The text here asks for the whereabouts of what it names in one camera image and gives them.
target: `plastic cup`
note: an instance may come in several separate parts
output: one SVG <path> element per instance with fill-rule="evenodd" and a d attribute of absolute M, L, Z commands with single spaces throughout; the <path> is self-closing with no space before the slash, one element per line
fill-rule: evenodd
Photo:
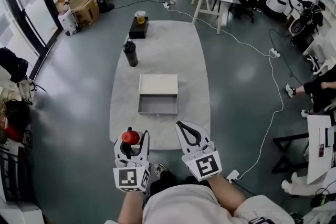
<path fill-rule="evenodd" d="M 146 12 L 144 10 L 139 10 L 134 15 L 136 16 L 139 25 L 145 22 Z"/>

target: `red object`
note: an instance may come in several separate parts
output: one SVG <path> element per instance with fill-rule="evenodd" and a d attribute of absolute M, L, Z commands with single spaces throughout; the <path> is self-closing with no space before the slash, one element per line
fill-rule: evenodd
<path fill-rule="evenodd" d="M 121 135 L 121 140 L 130 145 L 137 145 L 140 141 L 140 135 L 136 131 L 127 131 Z"/>
<path fill-rule="evenodd" d="M 23 140 L 23 133 L 19 132 L 18 130 L 16 130 L 13 126 L 9 125 L 6 129 L 5 132 L 7 134 L 7 138 L 12 139 L 15 142 L 22 142 Z"/>

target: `white cable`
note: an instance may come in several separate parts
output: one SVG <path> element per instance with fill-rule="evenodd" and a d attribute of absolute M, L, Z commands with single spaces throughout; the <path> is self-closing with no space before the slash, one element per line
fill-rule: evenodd
<path fill-rule="evenodd" d="M 175 9 L 169 10 L 169 9 L 167 8 L 167 10 L 168 10 L 169 12 L 178 12 L 178 13 L 181 13 L 181 14 L 185 14 L 185 15 L 188 15 L 190 18 L 193 18 L 193 17 L 192 17 L 191 15 L 189 15 L 188 13 L 180 12 L 180 11 L 175 10 Z M 217 30 L 217 28 L 213 27 L 211 24 L 209 24 L 209 23 L 207 23 L 207 22 L 205 22 L 205 21 L 203 21 L 203 20 L 201 20 L 201 19 L 197 19 L 197 20 L 200 20 L 200 21 L 206 23 L 207 25 L 209 25 L 211 28 L 214 28 L 215 30 Z M 269 59 L 269 64 L 271 65 L 271 69 L 272 69 L 272 77 L 273 77 L 273 81 L 274 81 L 275 85 L 277 86 L 278 93 L 279 93 L 279 97 L 280 97 L 280 100 L 281 100 L 281 105 L 282 105 L 280 110 L 274 111 L 273 114 L 272 114 L 271 122 L 269 123 L 269 126 L 268 126 L 268 128 L 267 128 L 267 131 L 266 131 L 266 134 L 265 134 L 265 136 L 264 136 L 263 142 L 262 142 L 262 144 L 261 144 L 260 151 L 259 151 L 259 156 L 258 156 L 257 161 L 255 162 L 255 164 L 254 164 L 249 170 L 246 170 L 245 172 L 243 172 L 243 174 L 242 174 L 239 178 L 237 178 L 237 180 L 240 180 L 240 179 L 241 179 L 247 172 L 251 171 L 251 170 L 257 165 L 257 163 L 259 162 L 260 157 L 261 157 L 262 146 L 264 145 L 264 142 L 265 142 L 266 136 L 267 136 L 267 134 L 268 134 L 268 131 L 269 131 L 269 129 L 271 128 L 271 125 L 272 125 L 272 122 L 273 122 L 274 115 L 275 115 L 276 113 L 278 113 L 278 112 L 283 111 L 284 102 L 283 102 L 283 100 L 282 100 L 282 98 L 281 98 L 281 94 L 280 94 L 279 86 L 278 86 L 278 84 L 277 84 L 277 82 L 276 82 L 276 80 L 275 80 L 275 78 L 274 78 L 273 66 L 272 66 L 272 63 L 271 63 L 271 58 L 274 59 L 274 58 L 276 58 L 276 56 L 272 57 L 271 54 L 270 54 L 270 50 L 268 51 L 268 54 L 266 55 L 266 54 L 262 53 L 260 50 L 258 50 L 258 49 L 256 49 L 255 47 L 253 47 L 251 44 L 240 42 L 237 38 L 235 38 L 234 35 L 232 35 L 232 34 L 226 32 L 226 31 L 224 31 L 224 30 L 221 30 L 221 31 L 224 32 L 224 33 L 226 33 L 226 34 L 228 34 L 228 35 L 230 35 L 230 36 L 232 36 L 232 37 L 233 37 L 239 44 L 248 45 L 248 46 L 250 46 L 251 48 L 255 49 L 257 52 L 259 52 L 261 55 L 268 57 L 268 59 Z"/>

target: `red bottle cap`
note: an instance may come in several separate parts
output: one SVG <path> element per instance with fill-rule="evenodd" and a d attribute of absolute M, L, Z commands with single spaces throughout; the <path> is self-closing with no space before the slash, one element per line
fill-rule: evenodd
<path fill-rule="evenodd" d="M 140 136 L 138 132 L 136 131 L 127 131 L 121 135 L 121 140 L 124 143 L 130 144 L 130 145 L 136 145 L 138 144 L 140 140 Z"/>

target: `marble tabletop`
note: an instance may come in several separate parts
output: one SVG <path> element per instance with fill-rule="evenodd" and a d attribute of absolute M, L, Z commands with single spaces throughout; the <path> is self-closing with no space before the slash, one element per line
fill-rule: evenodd
<path fill-rule="evenodd" d="M 150 149 L 179 149 L 176 121 L 189 121 L 210 135 L 208 78 L 200 39 L 192 23 L 149 21 L 146 39 L 134 39 L 139 64 L 130 67 L 121 51 L 113 83 L 110 140 L 115 142 L 131 126 L 150 134 Z M 175 116 L 140 115 L 140 74 L 177 74 L 178 107 Z"/>

